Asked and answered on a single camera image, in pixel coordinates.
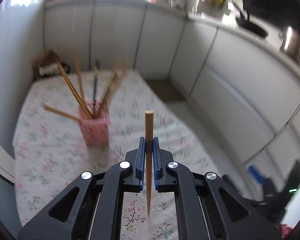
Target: kitchen item on shelf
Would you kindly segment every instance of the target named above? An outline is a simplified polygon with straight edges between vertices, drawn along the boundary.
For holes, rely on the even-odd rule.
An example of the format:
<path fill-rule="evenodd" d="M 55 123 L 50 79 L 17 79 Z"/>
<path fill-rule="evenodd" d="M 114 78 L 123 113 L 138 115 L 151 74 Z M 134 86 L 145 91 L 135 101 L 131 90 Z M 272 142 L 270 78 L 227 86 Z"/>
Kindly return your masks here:
<path fill-rule="evenodd" d="M 184 10 L 185 9 L 185 1 L 184 0 L 169 0 L 169 6 L 171 8 Z"/>
<path fill-rule="evenodd" d="M 248 12 L 246 12 L 247 13 L 247 20 L 246 20 L 243 12 L 239 9 L 238 5 L 236 5 L 236 3 L 233 1 L 232 4 L 240 11 L 240 17 L 235 18 L 240 27 L 245 28 L 248 31 L 251 31 L 262 38 L 266 38 L 269 35 L 269 33 L 266 32 L 263 28 L 250 22 L 250 14 Z"/>
<path fill-rule="evenodd" d="M 44 54 L 37 57 L 33 62 L 33 72 L 36 79 L 41 79 L 42 75 L 40 74 L 40 68 L 49 67 L 51 64 L 56 63 L 60 60 L 58 54 L 56 54 L 53 50 L 48 50 Z"/>
<path fill-rule="evenodd" d="M 287 26 L 279 37 L 282 38 L 280 51 L 289 55 L 300 65 L 300 33 L 291 26 Z"/>
<path fill-rule="evenodd" d="M 224 3 L 225 3 L 226 0 L 214 0 L 214 7 L 216 9 L 222 9 Z"/>

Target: blue handle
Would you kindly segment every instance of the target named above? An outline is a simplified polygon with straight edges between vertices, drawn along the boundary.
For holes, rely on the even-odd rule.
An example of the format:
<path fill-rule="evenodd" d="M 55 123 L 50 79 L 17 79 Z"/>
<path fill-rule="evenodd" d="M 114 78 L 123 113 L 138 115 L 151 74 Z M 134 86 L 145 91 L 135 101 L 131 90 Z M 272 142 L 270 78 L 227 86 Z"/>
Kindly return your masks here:
<path fill-rule="evenodd" d="M 255 166 L 250 165 L 248 167 L 248 171 L 251 173 L 251 175 L 256 179 L 256 181 L 263 185 L 266 182 L 266 179 L 260 174 L 260 172 L 255 168 Z"/>
<path fill-rule="evenodd" d="M 154 170 L 154 187 L 155 190 L 159 189 L 159 167 L 158 167 L 158 157 L 157 157 L 157 147 L 156 141 L 157 138 L 153 140 L 153 170 Z"/>

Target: chopstick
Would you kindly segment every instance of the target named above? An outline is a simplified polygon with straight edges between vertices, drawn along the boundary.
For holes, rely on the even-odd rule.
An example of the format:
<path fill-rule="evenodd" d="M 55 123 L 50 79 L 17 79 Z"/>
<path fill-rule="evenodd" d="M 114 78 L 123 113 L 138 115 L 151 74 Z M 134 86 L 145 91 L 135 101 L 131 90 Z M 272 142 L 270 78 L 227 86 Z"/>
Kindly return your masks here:
<path fill-rule="evenodd" d="M 147 195 L 147 212 L 150 216 L 151 191 L 152 191 L 152 147 L 153 147 L 153 111 L 145 112 L 145 179 Z"/>
<path fill-rule="evenodd" d="M 97 89 L 98 89 L 98 75 L 99 75 L 99 70 L 94 67 L 94 84 L 93 84 L 93 118 L 95 116 L 95 97 L 97 95 Z"/>
<path fill-rule="evenodd" d="M 105 109 L 105 105 L 107 104 L 107 97 L 111 92 L 111 86 L 113 85 L 113 82 L 117 79 L 117 73 L 114 73 L 114 76 L 110 79 L 108 86 L 105 89 L 105 93 L 103 94 L 102 100 L 101 100 L 101 104 L 99 106 L 98 111 L 96 112 L 96 114 L 94 115 L 94 118 L 99 118 L 101 116 L 101 114 L 103 113 L 103 109 Z"/>
<path fill-rule="evenodd" d="M 79 55 L 76 49 L 74 49 L 74 67 L 75 72 L 77 74 L 77 81 L 79 83 L 79 89 L 82 100 L 84 100 L 84 94 L 83 94 L 83 86 L 82 86 L 82 77 L 81 77 L 81 66 L 80 66 L 80 59 Z"/>
<path fill-rule="evenodd" d="M 105 89 L 105 92 L 102 96 L 101 104 L 99 106 L 97 113 L 94 115 L 94 118 L 99 118 L 102 115 L 103 111 L 106 109 L 106 106 L 110 103 L 110 100 L 111 100 L 112 96 L 114 95 L 115 91 L 120 86 L 122 79 L 126 75 L 127 68 L 130 65 L 129 59 L 127 59 L 125 61 L 125 63 L 123 64 L 121 75 L 119 75 L 119 73 L 118 73 L 119 62 L 120 61 L 117 61 L 115 63 L 113 72 L 112 72 L 109 82 L 108 82 L 108 86 Z"/>
<path fill-rule="evenodd" d="M 63 115 L 63 116 L 65 116 L 65 117 L 70 118 L 70 119 L 72 119 L 72 120 L 75 120 L 75 121 L 77 121 L 77 122 L 81 122 L 81 121 L 82 121 L 80 118 L 78 118 L 78 117 L 76 117 L 76 116 L 74 116 L 74 115 L 72 115 L 72 114 L 68 114 L 68 113 L 66 113 L 66 112 L 63 112 L 63 111 L 61 111 L 61 110 L 59 110 L 59 109 L 56 109 L 56 108 L 54 108 L 54 107 L 52 107 L 52 106 L 48 106 L 48 105 L 46 105 L 46 104 L 42 104 L 42 107 L 43 107 L 45 110 L 49 111 L 49 112 L 52 112 L 52 113 L 55 113 L 55 114 L 59 114 L 59 115 Z"/>
<path fill-rule="evenodd" d="M 59 71 L 61 73 L 61 75 L 64 77 L 65 82 L 67 83 L 68 87 L 70 88 L 74 98 L 77 100 L 78 104 L 80 105 L 80 107 L 82 108 L 85 116 L 87 119 L 91 119 L 92 118 L 92 113 L 90 112 L 90 110 L 87 108 L 85 102 L 82 102 L 82 99 L 80 97 L 80 95 L 77 93 L 76 89 L 74 88 L 74 86 L 72 85 L 68 75 L 65 73 L 64 69 L 62 68 L 60 62 L 58 61 L 58 67 L 59 67 Z"/>

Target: pink square container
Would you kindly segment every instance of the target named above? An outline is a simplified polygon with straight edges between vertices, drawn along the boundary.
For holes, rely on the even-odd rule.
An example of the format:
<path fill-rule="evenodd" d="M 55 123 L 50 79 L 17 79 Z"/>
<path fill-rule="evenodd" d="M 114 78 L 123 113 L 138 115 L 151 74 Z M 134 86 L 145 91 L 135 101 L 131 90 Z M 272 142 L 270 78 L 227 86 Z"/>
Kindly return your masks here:
<path fill-rule="evenodd" d="M 93 102 L 86 102 L 87 107 L 91 112 Z M 96 108 L 99 107 L 100 101 L 96 102 Z M 80 130 L 87 146 L 100 146 L 109 144 L 109 110 L 103 112 L 98 119 L 87 119 L 83 110 L 79 107 L 79 115 L 82 119 L 80 122 Z"/>

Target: floral bedsheet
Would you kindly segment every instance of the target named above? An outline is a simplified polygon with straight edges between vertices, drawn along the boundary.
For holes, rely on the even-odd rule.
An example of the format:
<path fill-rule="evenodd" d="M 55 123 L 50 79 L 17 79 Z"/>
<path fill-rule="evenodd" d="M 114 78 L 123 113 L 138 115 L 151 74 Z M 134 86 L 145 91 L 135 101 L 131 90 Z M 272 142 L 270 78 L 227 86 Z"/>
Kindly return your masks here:
<path fill-rule="evenodd" d="M 100 96 L 110 73 L 101 71 Z M 93 72 L 82 73 L 85 98 L 92 98 Z M 70 75 L 77 86 L 77 77 Z M 109 116 L 109 146 L 87 147 L 79 126 L 63 116 L 45 111 L 46 103 L 71 114 L 78 104 L 61 76 L 35 82 L 26 97 L 15 129 L 16 201 L 25 225 L 59 192 L 84 171 L 102 173 L 138 147 L 144 136 L 144 111 L 154 110 L 154 136 L 160 148 L 193 172 L 218 172 L 195 134 L 178 119 L 135 72 L 128 72 L 113 98 Z M 147 217 L 146 195 L 125 193 L 121 239 L 178 239 L 173 193 L 152 187 L 152 207 Z"/>

